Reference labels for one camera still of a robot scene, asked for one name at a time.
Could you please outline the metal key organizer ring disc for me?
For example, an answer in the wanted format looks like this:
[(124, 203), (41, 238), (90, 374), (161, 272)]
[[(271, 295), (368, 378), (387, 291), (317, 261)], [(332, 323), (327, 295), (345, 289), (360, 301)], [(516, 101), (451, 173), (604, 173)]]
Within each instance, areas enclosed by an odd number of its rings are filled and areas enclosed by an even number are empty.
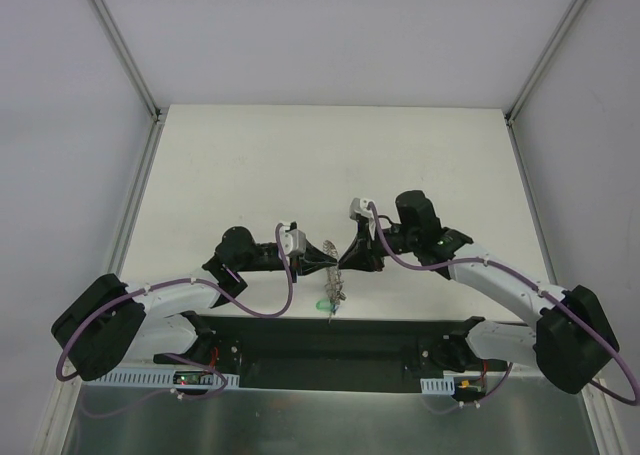
[[(339, 259), (339, 253), (333, 242), (325, 240), (323, 242), (323, 252), (333, 255), (337, 260)], [(327, 299), (333, 304), (333, 306), (339, 306), (346, 300), (344, 293), (344, 282), (342, 279), (341, 271), (338, 266), (335, 268), (326, 269), (327, 281), (325, 284), (325, 291)]]

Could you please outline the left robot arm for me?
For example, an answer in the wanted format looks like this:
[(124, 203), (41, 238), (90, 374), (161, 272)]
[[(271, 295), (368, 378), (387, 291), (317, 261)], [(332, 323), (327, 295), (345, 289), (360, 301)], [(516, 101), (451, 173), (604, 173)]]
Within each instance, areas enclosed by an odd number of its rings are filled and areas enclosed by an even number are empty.
[(334, 268), (337, 260), (311, 244), (295, 223), (278, 224), (274, 235), (274, 241), (258, 243), (247, 228), (234, 226), (198, 270), (134, 290), (113, 273), (99, 276), (51, 327), (62, 349), (57, 379), (93, 381), (124, 361), (172, 355), (204, 362), (213, 349), (210, 333), (196, 320), (199, 314), (230, 303), (253, 317), (262, 315), (238, 300), (248, 286), (244, 272), (284, 272), (285, 304), (271, 314), (284, 315), (298, 277)]

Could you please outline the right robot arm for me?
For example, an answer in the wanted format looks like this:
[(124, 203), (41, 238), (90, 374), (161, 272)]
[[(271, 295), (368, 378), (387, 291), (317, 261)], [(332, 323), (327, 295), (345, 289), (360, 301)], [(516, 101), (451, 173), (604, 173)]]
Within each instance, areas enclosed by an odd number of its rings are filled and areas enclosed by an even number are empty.
[(395, 200), (397, 222), (382, 227), (376, 204), (355, 198), (349, 216), (355, 238), (339, 260), (342, 270), (380, 272), (391, 258), (405, 269), (435, 272), (488, 297), (512, 314), (516, 325), (475, 318), (442, 346), (455, 371), (484, 359), (538, 369), (556, 388), (580, 392), (610, 362), (619, 343), (598, 297), (578, 285), (567, 289), (536, 281), (494, 257), (468, 235), (441, 224), (420, 190)]

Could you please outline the green key tag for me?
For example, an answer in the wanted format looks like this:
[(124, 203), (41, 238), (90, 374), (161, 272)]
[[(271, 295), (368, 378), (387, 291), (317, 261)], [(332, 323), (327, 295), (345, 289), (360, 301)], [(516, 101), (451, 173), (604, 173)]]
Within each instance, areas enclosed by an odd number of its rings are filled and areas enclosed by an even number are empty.
[(333, 304), (329, 300), (320, 300), (316, 303), (316, 309), (323, 312), (331, 312)]

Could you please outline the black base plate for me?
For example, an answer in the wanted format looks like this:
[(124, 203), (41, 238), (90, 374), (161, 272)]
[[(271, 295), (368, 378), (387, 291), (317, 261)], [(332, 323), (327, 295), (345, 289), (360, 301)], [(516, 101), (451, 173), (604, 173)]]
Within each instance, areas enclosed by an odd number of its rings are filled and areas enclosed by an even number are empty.
[(164, 348), (156, 364), (212, 365), (243, 388), (416, 393), (447, 372), (501, 371), (503, 355), (475, 355), (466, 343), (481, 318), (384, 321), (187, 316), (190, 348)]

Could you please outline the left aluminium frame rail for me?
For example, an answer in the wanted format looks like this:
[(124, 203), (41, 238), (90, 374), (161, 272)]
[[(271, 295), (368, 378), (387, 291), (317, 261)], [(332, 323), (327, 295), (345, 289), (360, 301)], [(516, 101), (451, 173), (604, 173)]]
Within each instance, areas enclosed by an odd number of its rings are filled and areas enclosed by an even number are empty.
[(123, 168), (118, 174), (116, 192), (116, 224), (102, 268), (119, 275), (126, 261), (136, 219), (151, 168), (157, 152), (168, 109), (158, 104), (147, 78), (114, 16), (108, 0), (87, 0), (93, 15), (109, 43), (111, 52), (126, 76), (128, 86), (136, 95), (134, 107), (142, 121), (133, 131), (123, 155)]

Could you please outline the aluminium frame rail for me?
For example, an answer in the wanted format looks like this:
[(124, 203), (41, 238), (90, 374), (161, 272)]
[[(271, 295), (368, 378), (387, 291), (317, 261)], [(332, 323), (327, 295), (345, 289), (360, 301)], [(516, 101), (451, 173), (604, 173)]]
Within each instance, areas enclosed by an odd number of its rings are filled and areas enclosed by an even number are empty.
[(536, 108), (536, 100), (550, 83), (558, 60), (566, 51), (593, 0), (570, 0), (557, 18), (543, 48), (527, 77), (504, 114), (514, 155), (518, 163), (529, 210), (542, 252), (546, 275), (552, 282), (561, 280), (561, 267), (554, 255), (555, 236), (552, 223), (557, 220), (556, 183), (549, 164), (559, 151), (549, 144), (550, 137), (542, 132), (543, 125), (553, 118), (568, 120), (568, 111), (553, 102), (554, 112), (544, 115)]
[(102, 268), (119, 275), (126, 261), (136, 219), (151, 168), (157, 152), (168, 109), (158, 104), (147, 78), (114, 16), (108, 0), (87, 0), (93, 15), (109, 43), (111, 52), (126, 76), (128, 86), (136, 95), (134, 107), (142, 121), (133, 131), (123, 155), (123, 168), (118, 174), (116, 192), (116, 224)]

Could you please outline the right aluminium frame rail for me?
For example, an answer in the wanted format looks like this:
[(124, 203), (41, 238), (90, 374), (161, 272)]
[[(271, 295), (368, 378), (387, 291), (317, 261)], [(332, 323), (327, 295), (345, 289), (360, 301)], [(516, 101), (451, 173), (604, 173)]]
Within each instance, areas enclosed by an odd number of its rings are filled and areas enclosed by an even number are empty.
[(544, 115), (536, 108), (536, 100), (550, 83), (558, 60), (566, 51), (593, 0), (570, 0), (557, 18), (543, 48), (527, 77), (504, 114), (514, 155), (518, 163), (529, 210), (542, 252), (546, 275), (552, 282), (561, 280), (561, 267), (554, 255), (555, 236), (552, 223), (557, 220), (556, 183), (549, 164), (559, 151), (549, 144), (550, 137), (542, 132), (543, 125), (553, 118), (568, 120), (568, 111), (553, 102), (554, 112)]

